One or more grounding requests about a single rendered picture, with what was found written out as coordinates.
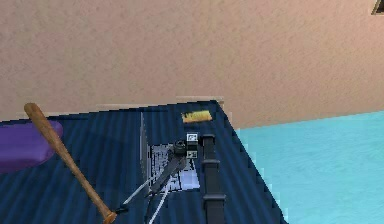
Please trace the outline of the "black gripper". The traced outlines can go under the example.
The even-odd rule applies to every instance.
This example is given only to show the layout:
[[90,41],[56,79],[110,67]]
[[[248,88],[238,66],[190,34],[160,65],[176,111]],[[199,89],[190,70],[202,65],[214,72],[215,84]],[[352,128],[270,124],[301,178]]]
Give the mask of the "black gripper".
[[180,191],[182,189],[181,172],[187,165],[186,155],[186,145],[183,140],[178,140],[173,144],[149,146],[146,162],[148,179],[120,204],[115,213],[127,212],[128,204],[149,185],[148,196],[164,192],[155,212],[148,221],[148,224],[154,224],[169,190]]

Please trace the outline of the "bed with dark blue cover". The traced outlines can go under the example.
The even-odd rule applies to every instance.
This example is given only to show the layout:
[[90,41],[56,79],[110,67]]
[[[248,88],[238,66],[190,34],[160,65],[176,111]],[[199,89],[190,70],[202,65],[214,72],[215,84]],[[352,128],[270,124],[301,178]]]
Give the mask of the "bed with dark blue cover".
[[[182,121],[182,113],[202,110],[210,112],[211,121]],[[110,208],[118,207],[144,181],[141,113],[154,131],[151,143],[174,142],[188,132],[215,136],[226,224],[287,224],[216,101],[58,117],[65,146]],[[60,157],[53,156],[40,166],[0,174],[0,224],[102,224],[102,217]]]

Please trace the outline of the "grey open laptop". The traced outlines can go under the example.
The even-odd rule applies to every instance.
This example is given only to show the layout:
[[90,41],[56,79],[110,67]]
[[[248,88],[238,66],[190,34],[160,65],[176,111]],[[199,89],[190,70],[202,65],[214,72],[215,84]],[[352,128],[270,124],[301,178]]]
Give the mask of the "grey open laptop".
[[151,131],[144,113],[140,123],[140,164],[144,189],[149,195],[186,191],[200,187],[195,161],[198,158],[197,133],[186,133],[181,140],[151,143]]

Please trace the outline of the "yellow flat book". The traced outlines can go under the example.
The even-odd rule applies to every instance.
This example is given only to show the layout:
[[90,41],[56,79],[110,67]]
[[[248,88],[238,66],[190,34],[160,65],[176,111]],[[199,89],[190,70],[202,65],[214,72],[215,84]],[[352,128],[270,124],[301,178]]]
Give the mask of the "yellow flat book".
[[212,120],[212,116],[208,110],[186,112],[182,113],[181,116],[184,123],[205,122]]

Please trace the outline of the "wooden baseball bat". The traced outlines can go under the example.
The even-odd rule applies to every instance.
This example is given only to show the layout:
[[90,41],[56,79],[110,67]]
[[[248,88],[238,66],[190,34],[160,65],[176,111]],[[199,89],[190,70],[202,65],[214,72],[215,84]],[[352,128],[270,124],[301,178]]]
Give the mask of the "wooden baseball bat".
[[53,129],[52,125],[45,117],[39,106],[35,103],[26,103],[24,105],[24,111],[32,121],[32,123],[36,126],[41,135],[45,138],[48,144],[53,148],[53,150],[60,156],[62,161],[66,164],[66,166],[70,169],[72,174],[76,177],[78,182],[81,184],[88,197],[97,207],[98,211],[103,217],[102,224],[112,224],[117,214],[112,212],[108,206],[104,203],[101,197],[97,194],[95,189],[91,186],[89,181],[86,179],[84,174],[78,168],[76,163],[74,162],[72,156],[68,152],[64,143]]

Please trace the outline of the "purple pillow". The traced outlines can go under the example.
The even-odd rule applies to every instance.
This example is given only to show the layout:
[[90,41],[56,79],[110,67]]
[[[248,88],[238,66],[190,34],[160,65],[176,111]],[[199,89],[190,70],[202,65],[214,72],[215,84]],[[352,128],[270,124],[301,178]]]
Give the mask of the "purple pillow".
[[0,126],[0,174],[39,166],[54,154],[33,123]]

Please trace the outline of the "dark framed window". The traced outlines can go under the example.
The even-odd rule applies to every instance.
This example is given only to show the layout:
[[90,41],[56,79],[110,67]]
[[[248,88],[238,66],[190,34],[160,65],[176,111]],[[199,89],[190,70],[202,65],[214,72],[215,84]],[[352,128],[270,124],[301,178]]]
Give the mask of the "dark framed window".
[[372,10],[372,15],[384,15],[384,0],[377,0]]

